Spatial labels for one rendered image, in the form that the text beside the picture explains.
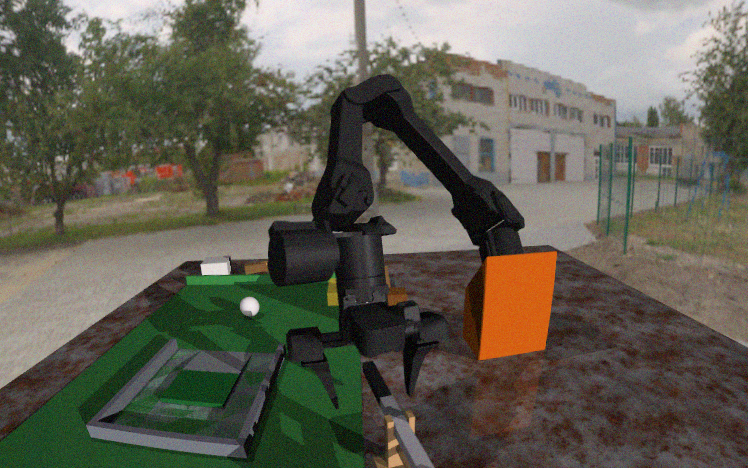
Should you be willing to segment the white golf ball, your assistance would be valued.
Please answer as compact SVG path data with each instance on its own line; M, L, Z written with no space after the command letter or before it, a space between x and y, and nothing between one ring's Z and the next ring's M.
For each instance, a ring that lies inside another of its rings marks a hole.
M246 316L255 316L260 309L260 305L257 299L248 296L241 300L240 310Z

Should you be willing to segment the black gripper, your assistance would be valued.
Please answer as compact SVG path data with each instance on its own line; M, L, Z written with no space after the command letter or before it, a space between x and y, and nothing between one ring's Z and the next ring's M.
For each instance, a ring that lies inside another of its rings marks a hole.
M373 292L385 294L388 303L389 285L386 276L358 279L335 279L338 291L339 311L343 296L354 294L356 303L373 301ZM440 340L449 338L449 324L443 315L431 312L420 313L420 330L405 338L403 367L406 393L413 396L420 368L427 353L439 346ZM330 373L329 362L324 354L326 348L354 345L352 340L343 341L339 332L321 333L317 326L289 329L286 333L288 358L291 362L301 361L302 367L314 370L322 381L335 409L339 409L338 399Z

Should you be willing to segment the yellow cube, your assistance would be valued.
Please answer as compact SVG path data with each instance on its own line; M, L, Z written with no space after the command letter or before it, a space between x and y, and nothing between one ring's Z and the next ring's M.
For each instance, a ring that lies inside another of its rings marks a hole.
M336 280L335 278L331 278L329 280L329 286L327 291L327 299L328 299L328 305L337 305L339 306L338 301L338 291L336 286Z

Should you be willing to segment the green putting mat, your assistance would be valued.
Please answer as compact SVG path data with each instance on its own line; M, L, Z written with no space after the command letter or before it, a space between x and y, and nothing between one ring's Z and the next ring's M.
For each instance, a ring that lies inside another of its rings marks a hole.
M338 399L288 358L289 329L339 332L329 282L276 286L187 285L0 442L0 468L365 468L361 353L324 349ZM240 310L258 300L254 316ZM91 438L86 424L170 339L190 350L286 357L248 458L206 455Z

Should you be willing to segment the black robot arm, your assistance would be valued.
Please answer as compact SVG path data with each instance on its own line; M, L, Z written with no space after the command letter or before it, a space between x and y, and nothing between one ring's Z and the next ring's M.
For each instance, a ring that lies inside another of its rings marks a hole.
M327 166L312 202L313 220L273 221L268 230L267 268L276 286L327 281L334 271L335 279L385 274L382 236L396 228L382 216L354 223L374 201L362 162L365 122L394 132L449 191L451 212L479 247L482 264L490 256L524 254L517 232L525 227L521 213L490 181L473 176L428 128L397 78L377 75L348 87L330 110ZM370 358L403 351L406 336L416 334L420 323L413 300L388 306L385 294L374 291L373 301L356 303L351 294L343 296L339 334Z

